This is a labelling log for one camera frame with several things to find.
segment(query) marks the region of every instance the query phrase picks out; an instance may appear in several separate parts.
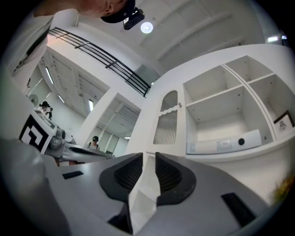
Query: picture frame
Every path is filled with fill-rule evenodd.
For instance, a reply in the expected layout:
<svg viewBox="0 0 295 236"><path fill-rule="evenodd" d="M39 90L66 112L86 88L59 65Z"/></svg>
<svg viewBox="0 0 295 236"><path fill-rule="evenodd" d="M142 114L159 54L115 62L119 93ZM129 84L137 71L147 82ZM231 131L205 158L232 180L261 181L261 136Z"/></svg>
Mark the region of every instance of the picture frame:
<svg viewBox="0 0 295 236"><path fill-rule="evenodd" d="M284 136L292 131L295 127L290 112L287 110L274 121L276 131L279 137Z"/></svg>

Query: cap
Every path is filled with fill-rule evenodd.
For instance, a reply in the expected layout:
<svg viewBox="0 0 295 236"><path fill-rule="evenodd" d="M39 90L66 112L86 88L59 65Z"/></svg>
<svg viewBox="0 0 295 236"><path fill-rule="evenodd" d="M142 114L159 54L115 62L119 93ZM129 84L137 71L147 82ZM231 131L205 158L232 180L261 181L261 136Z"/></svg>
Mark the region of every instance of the cap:
<svg viewBox="0 0 295 236"><path fill-rule="evenodd" d="M118 12L108 16L102 17L101 19L107 23L119 23L124 21L128 16L130 16L135 8L135 0L127 0L126 5Z"/></svg>
<svg viewBox="0 0 295 236"><path fill-rule="evenodd" d="M94 136L94 137L92 138L92 141L93 141L93 142L97 142L97 141L98 141L98 136Z"/></svg>

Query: white shelf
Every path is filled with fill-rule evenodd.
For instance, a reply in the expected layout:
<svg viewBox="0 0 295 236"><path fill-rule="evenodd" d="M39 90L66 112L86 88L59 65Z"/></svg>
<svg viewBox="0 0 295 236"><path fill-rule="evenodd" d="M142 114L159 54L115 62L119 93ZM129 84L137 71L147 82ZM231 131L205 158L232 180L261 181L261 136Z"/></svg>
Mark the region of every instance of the white shelf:
<svg viewBox="0 0 295 236"><path fill-rule="evenodd" d="M249 56L238 58L225 65L247 82L272 73L265 65Z"/></svg>
<svg viewBox="0 0 295 236"><path fill-rule="evenodd" d="M217 66L185 82L186 104L202 100L241 85L234 73L223 65Z"/></svg>
<svg viewBox="0 0 295 236"><path fill-rule="evenodd" d="M266 118L244 86L187 105L187 142L216 140L259 129L262 144L273 141Z"/></svg>
<svg viewBox="0 0 295 236"><path fill-rule="evenodd" d="M295 94L276 74L269 74L248 84L263 102L271 121L275 121L287 110L295 120Z"/></svg>

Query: black railing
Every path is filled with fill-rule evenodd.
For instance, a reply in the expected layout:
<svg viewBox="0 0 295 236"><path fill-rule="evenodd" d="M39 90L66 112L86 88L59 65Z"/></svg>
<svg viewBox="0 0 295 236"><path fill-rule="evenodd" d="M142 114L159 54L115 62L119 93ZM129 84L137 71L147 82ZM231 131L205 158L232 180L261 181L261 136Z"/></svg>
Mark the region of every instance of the black railing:
<svg viewBox="0 0 295 236"><path fill-rule="evenodd" d="M126 83L128 83L144 97L146 96L148 90L151 88L151 86L149 86L139 75L137 75L124 63L122 63L119 59L115 58L104 49L87 41L86 39L83 39L60 28L54 28L50 30L49 34L73 45L75 49L80 49L93 58L97 59L107 69L110 69L121 76L126 81Z"/></svg>

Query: ceiling light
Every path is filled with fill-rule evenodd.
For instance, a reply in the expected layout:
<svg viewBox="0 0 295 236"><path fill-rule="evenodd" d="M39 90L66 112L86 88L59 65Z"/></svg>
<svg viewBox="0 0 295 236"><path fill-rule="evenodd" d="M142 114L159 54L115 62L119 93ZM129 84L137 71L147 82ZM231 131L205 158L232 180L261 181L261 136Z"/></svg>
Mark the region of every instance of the ceiling light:
<svg viewBox="0 0 295 236"><path fill-rule="evenodd" d="M270 37L267 39L268 42L278 41L278 37Z"/></svg>
<svg viewBox="0 0 295 236"><path fill-rule="evenodd" d="M51 75L50 75L50 73L49 73L49 70L48 70L48 68L47 68L47 67L45 67L45 69L46 69L46 72L47 72L47 74L48 74L48 77L49 77L49 79L50 79L51 83L52 83L52 84L54 84L54 83L53 83L53 80L52 80L52 78L51 78Z"/></svg>
<svg viewBox="0 0 295 236"><path fill-rule="evenodd" d="M64 101L64 100L61 98L61 96L60 96L60 95L59 95L59 99L61 99L61 100L62 100L62 102L63 102L63 103L65 103L65 101Z"/></svg>
<svg viewBox="0 0 295 236"><path fill-rule="evenodd" d="M89 108L90 108L90 111L93 110L93 101L92 100L89 100Z"/></svg>
<svg viewBox="0 0 295 236"><path fill-rule="evenodd" d="M141 25L140 29L142 30L143 33L149 34L153 31L153 25L152 23L145 22Z"/></svg>

